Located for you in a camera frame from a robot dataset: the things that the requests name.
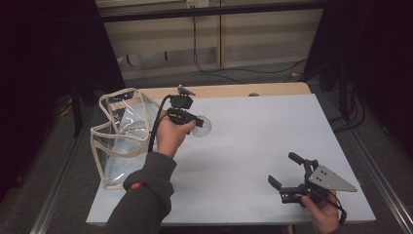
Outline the clear plastic bag beige trim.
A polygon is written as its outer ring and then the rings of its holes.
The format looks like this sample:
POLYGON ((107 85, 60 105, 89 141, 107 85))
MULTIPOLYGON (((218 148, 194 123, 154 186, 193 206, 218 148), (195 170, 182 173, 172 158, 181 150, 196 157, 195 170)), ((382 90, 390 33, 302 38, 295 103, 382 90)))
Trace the clear plastic bag beige trim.
POLYGON ((159 104, 135 88, 103 95, 105 123, 91 127, 91 148, 105 189, 120 189, 145 163, 159 104))

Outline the metal floor rail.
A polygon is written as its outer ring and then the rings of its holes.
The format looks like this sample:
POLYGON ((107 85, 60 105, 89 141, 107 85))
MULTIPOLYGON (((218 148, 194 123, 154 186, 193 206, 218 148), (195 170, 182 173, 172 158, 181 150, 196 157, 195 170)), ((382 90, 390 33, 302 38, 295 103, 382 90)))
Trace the metal floor rail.
POLYGON ((357 148, 366 170, 369 172, 370 177, 380 191, 401 230, 404 234, 413 234, 413 216, 408 211, 407 206, 392 188, 358 133, 355 130, 349 130, 348 134, 357 148))
POLYGON ((47 234, 47 230, 50 226, 51 220, 56 210, 58 200, 61 195, 63 184, 66 180, 68 171, 71 167, 72 161, 75 157, 82 138, 86 132, 87 126, 93 119, 94 108, 88 107, 83 116, 83 126, 79 130, 78 134, 71 140, 71 144, 65 153, 63 163, 58 171, 56 179, 50 189, 42 207, 37 215, 29 234, 47 234))

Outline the person's right hand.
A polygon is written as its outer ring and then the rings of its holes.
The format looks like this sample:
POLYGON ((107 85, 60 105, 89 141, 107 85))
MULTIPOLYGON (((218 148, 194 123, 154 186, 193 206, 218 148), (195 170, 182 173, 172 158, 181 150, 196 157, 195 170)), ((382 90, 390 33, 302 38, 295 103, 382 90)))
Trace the person's right hand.
POLYGON ((339 223, 338 209, 333 206, 337 203, 336 191, 328 194, 329 202, 322 201, 315 204, 308 196, 302 196, 301 201, 312 217, 312 225, 316 234, 342 234, 339 223))

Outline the white wall socket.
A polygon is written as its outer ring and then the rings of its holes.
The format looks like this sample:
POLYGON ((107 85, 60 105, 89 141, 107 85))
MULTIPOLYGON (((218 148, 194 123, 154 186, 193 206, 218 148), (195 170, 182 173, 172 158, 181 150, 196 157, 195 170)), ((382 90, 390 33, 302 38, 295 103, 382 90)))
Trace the white wall socket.
POLYGON ((209 6, 209 0, 186 0, 188 9, 193 8, 207 8, 209 6))

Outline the white feather shuttlecock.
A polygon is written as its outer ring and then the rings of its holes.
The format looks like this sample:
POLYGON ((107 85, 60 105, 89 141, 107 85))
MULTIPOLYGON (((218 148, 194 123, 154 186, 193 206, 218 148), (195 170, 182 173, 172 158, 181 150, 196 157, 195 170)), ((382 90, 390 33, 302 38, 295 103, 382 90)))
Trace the white feather shuttlecock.
POLYGON ((206 137, 211 132, 211 123, 207 117, 200 115, 204 119, 202 127, 195 127, 191 134, 195 137, 206 137))

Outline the white table mat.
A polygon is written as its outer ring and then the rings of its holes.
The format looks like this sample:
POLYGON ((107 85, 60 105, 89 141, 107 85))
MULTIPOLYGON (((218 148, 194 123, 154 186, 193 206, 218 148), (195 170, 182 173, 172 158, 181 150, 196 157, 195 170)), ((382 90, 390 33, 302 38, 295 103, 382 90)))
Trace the white table mat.
POLYGON ((191 108, 212 128, 186 137, 175 156, 166 226, 303 223, 309 213, 285 204, 268 178, 297 186, 294 152, 318 160, 350 184, 355 174, 314 95, 197 98, 191 108))

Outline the person's left hand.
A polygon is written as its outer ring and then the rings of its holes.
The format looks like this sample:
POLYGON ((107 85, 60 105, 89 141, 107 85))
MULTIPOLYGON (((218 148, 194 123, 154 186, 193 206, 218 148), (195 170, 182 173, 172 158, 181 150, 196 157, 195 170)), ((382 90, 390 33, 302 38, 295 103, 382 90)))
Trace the person's left hand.
POLYGON ((195 127, 196 122, 194 120, 184 125, 175 125, 169 119, 167 112, 163 110, 160 115, 159 127, 156 133, 158 152, 173 159, 179 146, 186 138, 186 135, 195 127))

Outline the black curtain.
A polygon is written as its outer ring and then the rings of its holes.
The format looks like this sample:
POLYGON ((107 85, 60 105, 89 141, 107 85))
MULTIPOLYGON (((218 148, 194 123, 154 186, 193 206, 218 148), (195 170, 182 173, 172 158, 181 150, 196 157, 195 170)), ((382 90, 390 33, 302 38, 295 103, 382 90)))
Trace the black curtain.
POLYGON ((413 0, 321 0, 305 72, 341 69, 413 158, 413 0))
POLYGON ((125 83, 95 0, 0 0, 0 200, 53 122, 57 98, 125 83))

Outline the black metal stand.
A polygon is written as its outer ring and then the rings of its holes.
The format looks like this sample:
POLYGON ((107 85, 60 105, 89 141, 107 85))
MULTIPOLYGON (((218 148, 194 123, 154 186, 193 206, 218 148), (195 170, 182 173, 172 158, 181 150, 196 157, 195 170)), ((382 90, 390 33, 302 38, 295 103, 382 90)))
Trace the black metal stand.
POLYGON ((348 79, 345 65, 338 61, 327 63, 320 74, 319 86, 323 92, 330 92, 334 87, 338 87, 340 112, 345 120, 349 120, 348 79))

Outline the black metal pole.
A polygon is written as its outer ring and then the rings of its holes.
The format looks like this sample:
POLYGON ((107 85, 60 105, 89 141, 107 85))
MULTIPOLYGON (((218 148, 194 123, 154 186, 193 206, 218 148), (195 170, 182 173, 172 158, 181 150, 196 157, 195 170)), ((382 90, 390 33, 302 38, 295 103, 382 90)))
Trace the black metal pole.
POLYGON ((83 118, 78 84, 77 80, 74 77, 71 78, 70 97, 72 102, 72 111, 75 124, 74 136, 77 137, 83 128, 83 118))

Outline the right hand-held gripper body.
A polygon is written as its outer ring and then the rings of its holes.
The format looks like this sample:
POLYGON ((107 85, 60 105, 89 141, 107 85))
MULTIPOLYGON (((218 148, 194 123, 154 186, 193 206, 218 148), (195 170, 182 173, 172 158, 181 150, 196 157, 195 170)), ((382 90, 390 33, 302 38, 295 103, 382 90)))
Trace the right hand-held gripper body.
POLYGON ((319 204, 328 197, 331 190, 357 192, 357 188, 345 179, 332 172, 317 160, 293 159, 304 168, 304 182, 296 187, 280 186, 283 204, 297 203, 302 205, 301 197, 308 196, 314 203, 319 204))

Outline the beige wooden cabinet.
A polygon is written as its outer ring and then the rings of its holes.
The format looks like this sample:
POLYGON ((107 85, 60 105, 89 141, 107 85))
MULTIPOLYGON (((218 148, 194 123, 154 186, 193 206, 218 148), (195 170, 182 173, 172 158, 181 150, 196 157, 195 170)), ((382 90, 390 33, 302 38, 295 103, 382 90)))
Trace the beige wooden cabinet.
MULTIPOLYGON (((310 0, 209 0, 208 8, 310 0)), ((103 16, 188 9, 186 0, 95 0, 103 16)), ((305 59, 322 9, 107 22, 123 78, 305 59)))

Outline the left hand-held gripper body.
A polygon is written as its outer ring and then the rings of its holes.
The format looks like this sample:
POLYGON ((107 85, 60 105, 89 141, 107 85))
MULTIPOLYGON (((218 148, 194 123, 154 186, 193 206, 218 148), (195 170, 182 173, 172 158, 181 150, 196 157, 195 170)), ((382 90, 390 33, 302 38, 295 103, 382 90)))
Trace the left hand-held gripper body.
POLYGON ((184 125, 196 119, 196 116, 189 113, 193 100, 191 96, 195 93, 185 89, 182 85, 177 87, 178 94, 170 97, 170 108, 167 110, 167 115, 172 123, 176 125, 184 125))

